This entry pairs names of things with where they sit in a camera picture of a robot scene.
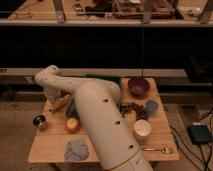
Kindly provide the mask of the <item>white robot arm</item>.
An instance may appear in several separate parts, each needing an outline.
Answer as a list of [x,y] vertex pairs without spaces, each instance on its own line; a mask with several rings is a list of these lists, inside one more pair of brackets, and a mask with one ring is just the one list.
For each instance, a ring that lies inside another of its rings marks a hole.
[[63,77],[55,65],[35,75],[52,103],[60,92],[73,94],[75,107],[104,171],[153,171],[117,104],[118,84],[98,78]]

